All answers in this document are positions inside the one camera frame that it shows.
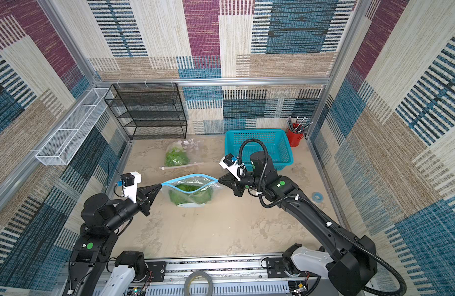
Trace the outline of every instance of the striped fabric wall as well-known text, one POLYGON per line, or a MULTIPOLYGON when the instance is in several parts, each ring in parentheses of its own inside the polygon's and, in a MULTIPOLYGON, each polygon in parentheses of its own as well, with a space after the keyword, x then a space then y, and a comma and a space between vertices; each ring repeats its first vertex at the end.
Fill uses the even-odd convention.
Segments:
POLYGON ((39 165, 0 212, 0 296, 51 294, 79 236, 84 202, 106 190, 126 146, 108 112, 68 166, 39 165))
POLYGON ((55 3, 103 80, 327 76, 355 7, 355 0, 55 3))
MULTIPOLYGON (((328 76, 355 7, 355 0, 55 3, 102 80, 328 76)), ((322 86, 281 88, 183 87, 188 133, 284 128, 289 115, 312 115, 322 86)))
POLYGON ((373 0, 336 78, 311 141, 348 227, 455 296, 455 0, 373 0))
MULTIPOLYGON (((89 86, 36 0, 0 0, 0 184, 89 86)), ((40 165, 0 212, 0 296, 49 295, 125 147, 103 114, 67 167, 40 165)))
POLYGON ((232 129, 286 129, 285 119, 290 115, 311 118, 323 85, 179 89, 186 110, 188 134, 214 134, 232 129))
POLYGON ((36 0, 0 1, 0 184, 88 86, 36 0))

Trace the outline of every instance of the plastic zipper bag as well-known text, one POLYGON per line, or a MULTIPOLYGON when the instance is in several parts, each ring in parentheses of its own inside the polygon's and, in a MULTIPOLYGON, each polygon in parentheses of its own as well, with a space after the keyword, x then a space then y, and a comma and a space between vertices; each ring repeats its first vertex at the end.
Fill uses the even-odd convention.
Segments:
POLYGON ((204 174, 191 174, 162 183, 162 192, 180 207, 204 206, 220 188, 218 179, 204 174))
POLYGON ((183 168, 203 163, 201 141, 196 139, 178 140, 168 145, 164 165, 160 169, 183 168))

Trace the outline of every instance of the white wire basket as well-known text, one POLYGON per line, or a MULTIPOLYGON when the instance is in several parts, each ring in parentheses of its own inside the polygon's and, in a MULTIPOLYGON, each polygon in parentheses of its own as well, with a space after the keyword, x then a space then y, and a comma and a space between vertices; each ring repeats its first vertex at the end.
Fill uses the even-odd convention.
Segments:
POLYGON ((35 157, 44 165, 68 165, 106 110, 104 96, 113 98, 108 88, 90 90, 35 157))

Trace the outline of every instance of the wire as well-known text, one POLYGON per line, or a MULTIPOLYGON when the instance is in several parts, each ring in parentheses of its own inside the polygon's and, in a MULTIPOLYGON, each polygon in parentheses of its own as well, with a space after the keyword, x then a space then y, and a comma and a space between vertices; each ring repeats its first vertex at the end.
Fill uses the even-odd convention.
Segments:
POLYGON ((114 163, 111 162, 111 164, 112 164, 112 167, 113 167, 114 169, 116 169, 117 174, 119 175, 119 177, 120 177, 121 180, 122 180, 122 175, 121 175, 121 174, 119 173, 119 171, 117 170, 117 167, 114 165, 114 163))
POLYGON ((317 277, 317 280, 315 281, 315 283, 313 284, 313 286, 311 286, 311 289, 308 290, 303 296, 308 296, 308 295, 310 295, 311 293, 313 293, 313 291, 316 289, 316 287, 317 287, 318 284, 319 284, 319 280, 321 280, 321 276, 318 276, 318 277, 317 277))
MULTIPOLYGON (((318 216, 325 222, 325 223, 331 223, 331 219, 326 216, 326 214, 320 210, 315 204, 313 204, 313 202, 311 200, 309 200, 308 198, 304 198, 304 197, 301 197, 301 196, 298 196, 296 194, 290 194, 290 195, 286 195, 282 198, 279 198, 279 199, 276 199, 275 201, 273 201, 272 203, 270 204, 266 204, 264 202, 264 200, 262 199, 262 197, 260 196, 259 197, 259 201, 260 201, 260 204, 265 207, 265 208, 271 208, 273 206, 276 206, 277 204, 283 202, 284 200, 287 200, 287 199, 293 199, 293 198, 296 198, 298 197, 298 199, 300 199, 301 201, 307 203, 308 206, 311 207, 311 209, 318 214, 318 216)), ((399 288, 395 291, 391 291, 391 292, 385 292, 385 291, 379 291, 379 290, 375 290, 375 289, 372 289, 372 288, 369 288, 369 287, 364 287, 362 288, 365 292, 369 292, 369 293, 372 293, 372 294, 375 294, 375 295, 379 295, 379 296, 402 296, 403 294, 405 294, 405 292, 407 292, 407 284, 405 283, 404 279, 402 278, 402 276, 400 275, 400 273, 398 273, 392 266, 390 266, 390 264, 388 264, 387 262, 385 262, 384 259, 382 259, 381 257, 371 253, 369 250, 367 250, 363 245, 361 245, 360 243, 350 239, 348 236, 346 236, 345 234, 343 234, 342 231, 340 231, 338 228, 336 228, 336 226, 334 226, 333 224, 331 224, 329 226, 329 229, 331 229, 331 231, 339 236, 341 236, 344 240, 348 241, 350 244, 352 244, 353 246, 355 246, 356 248, 360 249, 363 253, 365 253, 366 255, 368 255, 369 257, 371 257, 374 261, 376 261, 377 263, 381 264, 382 266, 384 266, 385 269, 387 269, 398 281, 398 285, 399 285, 399 288)))
POLYGON ((78 290, 78 287, 79 287, 79 285, 81 284, 82 280, 83 280, 85 277, 87 277, 91 272, 92 272, 92 271, 88 272, 85 276, 83 276, 83 277, 78 281, 78 284, 76 285, 76 288, 75 288, 74 292, 76 292, 76 291, 78 290))
POLYGON ((117 193, 116 193, 116 187, 117 187, 117 184, 116 184, 116 185, 114 185, 114 189, 112 189, 112 191, 113 191, 113 192, 114 192, 114 194, 115 194, 115 195, 117 195, 118 197, 120 197, 120 198, 123 198, 123 197, 124 197, 124 195, 123 195, 123 196, 120 196, 119 194, 117 194, 117 193))
POLYGON ((133 219, 134 219, 134 217, 131 217, 131 218, 130 218, 129 223, 127 223, 127 225, 122 229, 121 232, 119 232, 119 233, 117 234, 117 236, 120 236, 121 234, 124 233, 124 231, 127 229, 127 227, 129 227, 129 225, 132 223, 132 220, 133 220, 133 219))
POLYGON ((69 278, 68 281, 70 283, 70 290, 72 290, 72 288, 71 288, 71 273, 70 273, 70 271, 71 271, 71 263, 68 262, 68 278, 69 278))
MULTIPOLYGON (((264 157, 265 157, 265 160, 264 160, 264 168, 262 169, 262 173, 260 174, 260 178, 259 178, 259 184, 257 184, 257 192, 263 192, 263 189, 262 189, 262 180, 264 179, 265 177, 265 170, 267 169, 267 157, 269 156, 268 152, 267 152, 267 147, 265 146, 264 143, 262 143, 261 140, 259 139, 247 139, 245 140, 242 144, 241 144, 241 147, 239 148, 239 163, 242 164, 242 150, 244 149, 244 146, 247 144, 247 143, 250 143, 250 142, 256 142, 257 144, 259 144, 263 151, 264 151, 264 157)), ((240 176, 240 173, 241 172, 241 167, 237 167, 237 175, 240 176)), ((244 169, 244 174, 243 176, 245 176, 247 173, 247 169, 244 169)))
POLYGON ((258 196, 257 196, 257 195, 254 195, 254 194, 252 194, 252 192, 251 192, 251 190, 250 190, 250 189, 248 189, 247 191, 248 191, 248 193, 249 193, 250 195, 252 195, 253 197, 256 197, 256 198, 258 198, 258 196))
POLYGON ((305 286, 307 286, 307 291, 308 291, 308 279, 310 278, 310 272, 307 271, 307 279, 305 280, 305 286))
POLYGON ((148 283, 148 286, 150 286, 150 284, 152 283, 152 275, 153 275, 153 273, 152 273, 151 270, 149 270, 149 272, 150 272, 150 273, 149 273, 149 275, 148 275, 147 280, 146 280, 145 283, 144 283, 144 286, 142 287, 142 290, 144 290, 145 285, 147 284, 147 281, 148 281, 148 280, 150 280, 150 282, 148 283))
POLYGON ((267 266, 267 262, 265 262, 265 267, 262 266, 262 262, 264 262, 265 259, 269 259, 269 257, 264 257, 264 258, 260 261, 260 267, 262 267, 263 269, 269 268, 269 267, 267 266))
POLYGON ((112 272, 112 271, 109 271, 109 268, 108 268, 109 261, 111 261, 112 258, 117 259, 116 257, 111 257, 111 258, 109 258, 109 260, 106 262, 106 270, 108 271, 108 273, 111 273, 111 272, 112 272))

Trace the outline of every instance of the beige floor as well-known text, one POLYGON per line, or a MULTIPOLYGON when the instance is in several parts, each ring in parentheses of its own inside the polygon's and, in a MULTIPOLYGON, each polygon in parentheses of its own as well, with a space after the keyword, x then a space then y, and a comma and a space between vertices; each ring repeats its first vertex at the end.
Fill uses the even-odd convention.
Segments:
MULTIPOLYGON (((165 148, 173 140, 137 140, 124 172, 138 171, 140 186, 203 173, 218 178, 228 171, 219 166, 224 156, 224 136, 196 136, 204 140, 205 163, 181 169, 160 170, 165 148)), ((318 206, 336 220, 330 199, 313 162, 307 143, 292 148, 294 164, 279 171, 296 182, 307 194, 318 191, 323 202, 318 206)), ((134 217, 116 243, 112 254, 124 250, 142 251, 146 258, 200 255, 255 254, 283 252, 294 243, 316 249, 318 240, 294 217, 278 207, 265 209, 247 191, 241 198, 224 187, 202 208, 180 208, 159 193, 145 217, 134 217)))

